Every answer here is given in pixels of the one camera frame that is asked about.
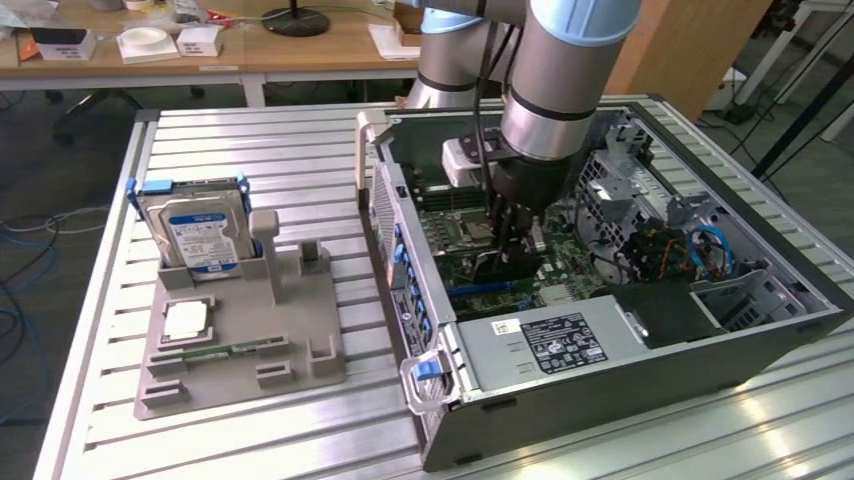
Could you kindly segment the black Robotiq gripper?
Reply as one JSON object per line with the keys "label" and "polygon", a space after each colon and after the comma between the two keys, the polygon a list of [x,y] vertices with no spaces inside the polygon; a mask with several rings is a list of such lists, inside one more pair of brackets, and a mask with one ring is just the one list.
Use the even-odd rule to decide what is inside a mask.
{"label": "black Robotiq gripper", "polygon": [[522,242],[564,190],[569,160],[512,157],[493,164],[488,217],[500,260],[526,254]]}

